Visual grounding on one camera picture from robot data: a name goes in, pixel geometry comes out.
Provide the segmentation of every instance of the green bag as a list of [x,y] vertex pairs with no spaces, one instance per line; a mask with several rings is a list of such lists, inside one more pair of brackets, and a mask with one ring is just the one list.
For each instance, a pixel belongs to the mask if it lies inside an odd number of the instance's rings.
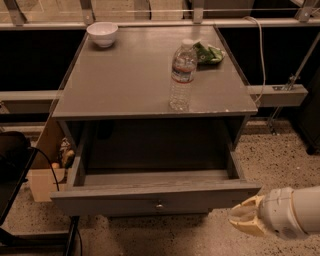
[[208,45],[206,49],[200,42],[194,44],[197,52],[198,64],[217,64],[224,58],[225,53],[219,48]]

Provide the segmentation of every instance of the drawer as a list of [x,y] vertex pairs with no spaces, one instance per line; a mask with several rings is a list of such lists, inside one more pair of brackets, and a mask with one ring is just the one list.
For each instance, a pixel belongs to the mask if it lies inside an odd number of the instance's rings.
[[68,215],[208,213],[254,195],[223,118],[88,121],[65,191]]

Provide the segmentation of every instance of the white bowl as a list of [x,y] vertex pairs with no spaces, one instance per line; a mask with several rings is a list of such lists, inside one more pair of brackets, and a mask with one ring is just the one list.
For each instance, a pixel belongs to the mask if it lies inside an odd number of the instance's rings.
[[116,40],[117,24],[112,22],[95,22],[87,27],[89,38],[100,47],[109,47]]

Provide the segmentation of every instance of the floor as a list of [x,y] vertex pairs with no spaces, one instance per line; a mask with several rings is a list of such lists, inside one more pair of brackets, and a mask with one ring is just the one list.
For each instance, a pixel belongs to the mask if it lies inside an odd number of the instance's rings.
[[[236,151],[247,180],[262,184],[259,194],[280,187],[298,189],[320,184],[320,155],[306,153],[305,143],[288,121],[278,121],[275,127],[279,133],[276,136],[261,121],[249,122],[245,128]],[[320,255],[318,235],[303,241],[248,236],[228,223],[229,212],[215,209],[208,215],[113,219],[82,216],[82,255]],[[69,218],[53,203],[35,203],[25,184],[2,227],[22,234],[67,230],[68,224]],[[75,255],[80,255],[78,237]]]

